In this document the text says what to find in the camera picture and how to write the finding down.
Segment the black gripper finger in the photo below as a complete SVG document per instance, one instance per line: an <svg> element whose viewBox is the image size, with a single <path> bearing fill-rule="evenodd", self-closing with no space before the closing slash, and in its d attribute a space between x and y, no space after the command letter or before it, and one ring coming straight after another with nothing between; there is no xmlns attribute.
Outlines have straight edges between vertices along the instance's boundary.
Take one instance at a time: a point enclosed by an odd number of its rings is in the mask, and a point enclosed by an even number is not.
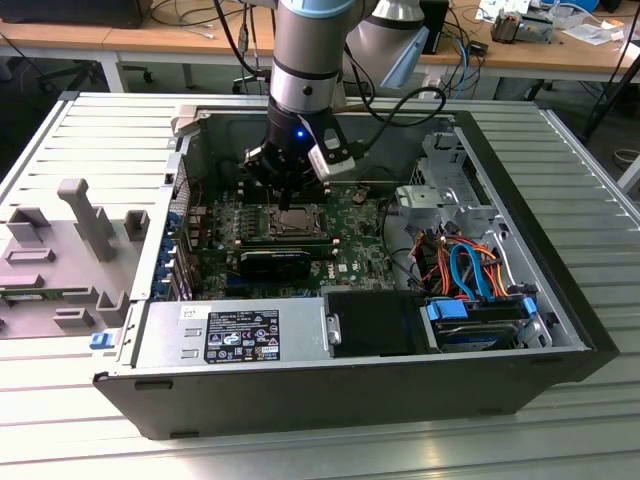
<svg viewBox="0 0 640 480"><path fill-rule="evenodd" d="M247 149L243 166L269 193L278 198L280 209L287 208L287 164L275 145L261 144Z"/></svg>
<svg viewBox="0 0 640 480"><path fill-rule="evenodd" d="M321 182L308 160L293 164L286 172L285 209L293 204L317 200L321 196Z"/></svg>

